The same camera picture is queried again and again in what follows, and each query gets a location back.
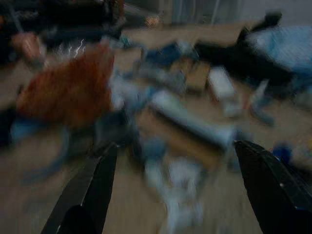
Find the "orange plush toy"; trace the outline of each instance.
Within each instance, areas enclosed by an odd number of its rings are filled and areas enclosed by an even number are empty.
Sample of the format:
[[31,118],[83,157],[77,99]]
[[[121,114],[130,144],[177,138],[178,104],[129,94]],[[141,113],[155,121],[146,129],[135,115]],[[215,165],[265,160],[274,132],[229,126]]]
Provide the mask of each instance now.
[[20,94],[17,112],[69,127],[91,124],[110,111],[108,81],[114,55],[108,46],[97,46],[79,58],[41,72]]

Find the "wooden board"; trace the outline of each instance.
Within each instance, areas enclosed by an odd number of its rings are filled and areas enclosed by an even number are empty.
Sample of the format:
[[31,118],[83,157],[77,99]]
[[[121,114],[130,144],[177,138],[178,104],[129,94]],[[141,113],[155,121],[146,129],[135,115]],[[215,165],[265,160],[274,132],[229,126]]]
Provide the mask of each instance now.
[[176,61],[170,68],[171,72],[181,71],[186,77],[187,91],[202,94],[207,83],[210,64],[205,62],[193,62],[189,58]]
[[138,117],[137,124],[143,131],[160,136],[169,146],[181,152],[182,156],[195,159],[208,170],[218,168],[222,152],[187,133],[165,118],[154,114],[151,110],[144,110]]

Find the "wooden floor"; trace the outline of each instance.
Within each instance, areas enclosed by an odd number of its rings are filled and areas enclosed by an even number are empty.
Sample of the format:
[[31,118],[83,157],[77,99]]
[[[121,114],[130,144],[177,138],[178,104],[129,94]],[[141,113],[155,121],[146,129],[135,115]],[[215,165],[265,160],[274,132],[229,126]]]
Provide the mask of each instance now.
[[[195,42],[197,39],[219,43],[236,40],[242,25],[186,26],[124,32],[133,40],[148,47],[158,47],[173,40]],[[116,65],[121,70],[132,68],[140,52],[133,50],[117,52]],[[3,106],[15,98],[16,87],[29,80],[22,65],[3,71],[0,81],[0,103]],[[249,87],[234,83],[236,90],[244,97],[251,93]],[[269,128],[247,113],[240,119],[228,120],[208,96],[186,95],[181,98],[186,108],[206,121],[218,124],[239,124],[253,135],[254,141],[267,149],[284,140],[296,143],[299,138],[311,133],[311,114],[295,108],[290,101],[274,101],[267,112],[275,117],[276,126]],[[58,197],[68,180],[81,168],[80,161],[64,165],[62,170],[46,181],[24,184],[21,179],[25,172],[48,165],[60,149],[60,129],[54,127],[35,134],[23,142],[3,150],[0,155],[0,232],[36,234],[42,230]],[[200,200],[204,206],[204,221],[199,227],[185,230],[185,233],[229,233],[258,234],[259,224],[254,216],[239,173],[226,170],[224,155],[212,150],[216,158],[211,160]],[[181,152],[180,156],[192,157]],[[157,233],[166,219],[166,209],[157,195],[147,187],[140,170],[129,162],[127,152],[120,152],[113,186],[112,199],[107,213],[103,233],[106,234],[150,234]]]

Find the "blue cloth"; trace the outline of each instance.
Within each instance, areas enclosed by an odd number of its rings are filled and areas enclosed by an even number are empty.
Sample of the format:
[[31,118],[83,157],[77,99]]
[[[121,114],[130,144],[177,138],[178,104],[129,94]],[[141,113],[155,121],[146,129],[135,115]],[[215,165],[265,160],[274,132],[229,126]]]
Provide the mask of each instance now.
[[312,86],[312,26],[287,26],[252,33],[248,44],[294,73],[289,92]]

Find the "blue object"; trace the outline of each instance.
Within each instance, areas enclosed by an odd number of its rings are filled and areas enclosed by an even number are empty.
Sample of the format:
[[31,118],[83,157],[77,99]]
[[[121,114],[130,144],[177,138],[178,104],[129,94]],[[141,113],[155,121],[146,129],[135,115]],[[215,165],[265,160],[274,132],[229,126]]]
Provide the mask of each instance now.
[[177,43],[169,44],[159,50],[150,50],[147,52],[145,62],[157,64],[160,66],[170,66],[174,61],[182,56],[182,52]]
[[47,177],[58,171],[68,157],[70,140],[71,134],[64,127],[62,133],[62,147],[58,157],[47,167],[25,173],[23,182],[25,184],[31,184],[46,179]]
[[285,143],[276,145],[273,150],[272,154],[278,158],[279,160],[283,160],[288,165],[290,165],[290,159],[292,158],[292,149]]
[[28,135],[31,135],[39,131],[40,129],[45,128],[46,126],[47,124],[44,122],[25,117],[17,117],[11,127],[12,142],[18,142],[26,138]]
[[133,145],[133,157],[136,161],[144,164],[147,161],[161,161],[166,153],[166,142],[159,137],[147,140],[138,140]]

